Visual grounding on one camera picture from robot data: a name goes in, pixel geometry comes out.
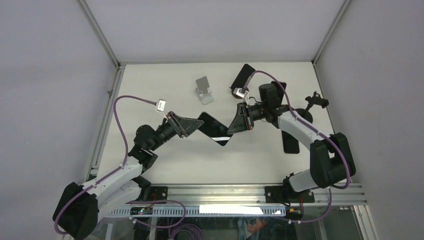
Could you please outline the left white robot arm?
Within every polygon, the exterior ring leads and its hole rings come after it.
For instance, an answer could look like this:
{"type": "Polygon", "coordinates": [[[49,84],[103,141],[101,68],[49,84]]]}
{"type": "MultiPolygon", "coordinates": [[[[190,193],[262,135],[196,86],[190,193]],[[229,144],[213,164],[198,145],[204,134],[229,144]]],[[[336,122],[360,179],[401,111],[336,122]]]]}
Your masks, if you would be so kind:
{"type": "Polygon", "coordinates": [[[131,201],[145,203],[151,196],[151,183],[142,177],[157,160],[154,153],[171,138],[186,138],[204,121],[186,118],[170,111],[157,129],[141,125],[135,133],[134,146],[127,150],[121,163],[82,184],[68,184],[52,219],[59,234],[76,240],[88,237],[105,215],[131,201]]]}

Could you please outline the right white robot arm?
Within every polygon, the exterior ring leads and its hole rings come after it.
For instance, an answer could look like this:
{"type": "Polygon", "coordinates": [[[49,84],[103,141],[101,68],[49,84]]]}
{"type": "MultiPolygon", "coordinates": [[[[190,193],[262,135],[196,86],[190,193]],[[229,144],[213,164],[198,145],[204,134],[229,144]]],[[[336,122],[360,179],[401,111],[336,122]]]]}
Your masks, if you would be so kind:
{"type": "Polygon", "coordinates": [[[356,174],[351,148],[347,137],[339,133],[327,133],[304,118],[306,110],[293,109],[283,104],[285,84],[272,82],[258,88],[260,101],[249,105],[237,104],[237,110],[227,133],[233,135],[254,128],[255,121],[266,120],[281,131],[283,150],[298,154],[299,145],[309,150],[309,168],[287,176],[278,196],[289,203],[296,202],[307,190],[334,187],[345,180],[344,188],[356,174]]]}

